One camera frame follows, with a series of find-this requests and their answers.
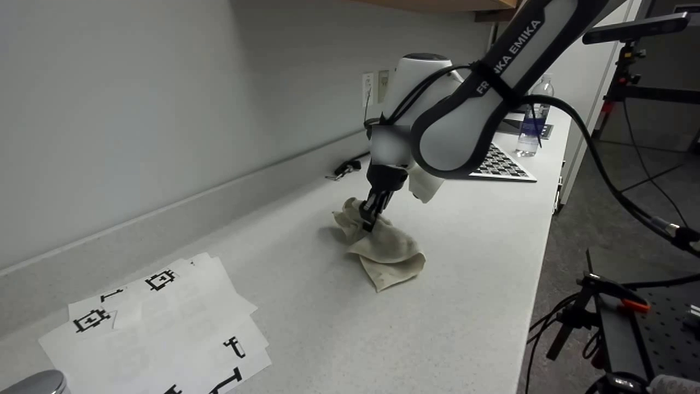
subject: black symbol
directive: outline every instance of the black symbol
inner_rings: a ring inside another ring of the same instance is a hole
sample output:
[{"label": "black symbol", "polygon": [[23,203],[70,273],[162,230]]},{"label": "black symbol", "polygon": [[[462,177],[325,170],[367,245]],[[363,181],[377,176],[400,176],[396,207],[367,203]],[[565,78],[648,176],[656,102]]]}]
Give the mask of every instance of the black symbol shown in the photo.
[{"label": "black symbol", "polygon": [[176,282],[176,273],[170,269],[153,273],[152,278],[146,278],[146,285],[152,287],[152,291],[162,291],[170,282]]},{"label": "black symbol", "polygon": [[182,389],[177,389],[177,385],[170,385],[164,394],[182,394]]},{"label": "black symbol", "polygon": [[234,367],[234,374],[223,379],[216,387],[213,387],[211,394],[220,394],[220,389],[223,389],[225,385],[229,385],[232,381],[244,381],[241,367]]},{"label": "black symbol", "polygon": [[246,351],[241,346],[241,341],[237,336],[223,341],[225,349],[232,349],[237,353],[238,359],[246,359]]},{"label": "black symbol", "polygon": [[119,293],[126,293],[126,288],[117,288],[117,291],[112,291],[112,293],[101,296],[101,301],[106,301],[106,300],[110,300],[110,298],[115,298],[115,296],[119,296]]},{"label": "black symbol", "polygon": [[88,315],[72,320],[72,324],[78,328],[78,332],[85,332],[89,328],[101,326],[106,320],[112,320],[112,315],[106,309],[92,309]]}]

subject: towel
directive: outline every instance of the towel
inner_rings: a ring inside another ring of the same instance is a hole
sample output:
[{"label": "towel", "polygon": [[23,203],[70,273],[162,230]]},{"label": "towel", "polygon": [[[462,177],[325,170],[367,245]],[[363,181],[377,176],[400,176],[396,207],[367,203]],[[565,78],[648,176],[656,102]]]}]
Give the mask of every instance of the towel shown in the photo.
[{"label": "towel", "polygon": [[355,253],[369,276],[377,291],[386,291],[416,278],[425,268],[425,255],[416,241],[391,220],[378,219],[373,231],[363,230],[356,200],[349,200],[334,224],[349,241],[349,253]]}]

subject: black clamp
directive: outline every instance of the black clamp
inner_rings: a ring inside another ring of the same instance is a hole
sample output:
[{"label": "black clamp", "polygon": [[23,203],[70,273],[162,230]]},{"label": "black clamp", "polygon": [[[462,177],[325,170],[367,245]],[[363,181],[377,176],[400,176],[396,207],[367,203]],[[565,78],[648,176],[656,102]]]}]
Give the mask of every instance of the black clamp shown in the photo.
[{"label": "black clamp", "polygon": [[622,300],[619,306],[626,311],[633,311],[633,312],[648,312],[652,309],[651,301],[644,300],[633,288],[629,288],[619,282],[606,280],[597,273],[586,273],[579,280],[579,285],[583,285],[583,291],[559,315],[559,320],[563,322],[563,328],[555,335],[555,339],[551,341],[551,346],[547,351],[547,359],[559,359],[559,355],[563,353],[574,328],[591,328],[597,324],[597,315],[586,311],[586,304],[594,296],[618,298],[618,300]]}]

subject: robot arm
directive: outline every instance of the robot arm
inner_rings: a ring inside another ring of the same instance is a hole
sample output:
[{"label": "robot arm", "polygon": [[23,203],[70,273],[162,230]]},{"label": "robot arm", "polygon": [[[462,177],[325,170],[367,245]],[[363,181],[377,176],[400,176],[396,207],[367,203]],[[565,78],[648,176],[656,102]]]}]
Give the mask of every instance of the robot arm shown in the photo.
[{"label": "robot arm", "polygon": [[413,161],[436,177],[469,177],[484,161],[507,109],[606,4],[608,0],[525,0],[480,68],[463,73],[463,78],[446,56],[402,56],[388,89],[393,113],[367,122],[374,135],[367,168],[373,190],[362,203],[366,230],[374,228],[391,195],[402,188]]}]

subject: floor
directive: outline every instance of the floor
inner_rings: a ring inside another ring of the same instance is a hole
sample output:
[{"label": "floor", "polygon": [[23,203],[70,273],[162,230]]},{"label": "floor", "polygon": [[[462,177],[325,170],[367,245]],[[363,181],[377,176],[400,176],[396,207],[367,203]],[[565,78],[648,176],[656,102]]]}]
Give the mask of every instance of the floor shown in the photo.
[{"label": "floor", "polygon": [[[611,177],[619,187],[644,180],[644,170],[635,156],[635,148],[623,145],[599,143],[599,154]],[[645,148],[644,158],[652,172],[673,167],[686,156],[669,150]],[[689,156],[689,161],[661,177],[659,184],[673,197],[687,220],[700,228],[700,156]],[[651,184],[629,192],[638,205],[667,219],[677,219],[669,203]],[[656,255],[669,265],[669,272],[678,268],[698,265],[696,259],[673,250],[667,241],[656,239],[641,228],[606,190],[591,158],[584,159],[577,184],[565,210],[554,219],[547,255],[541,273],[538,300],[535,320],[547,312],[559,300],[577,291],[575,278],[584,273],[586,248],[616,248],[635,255]],[[584,394],[586,387],[602,374],[591,367],[583,356],[583,349],[591,332],[574,332],[559,362],[544,359],[544,353],[555,331],[549,331],[536,353],[531,370],[531,394],[572,392]]]}]

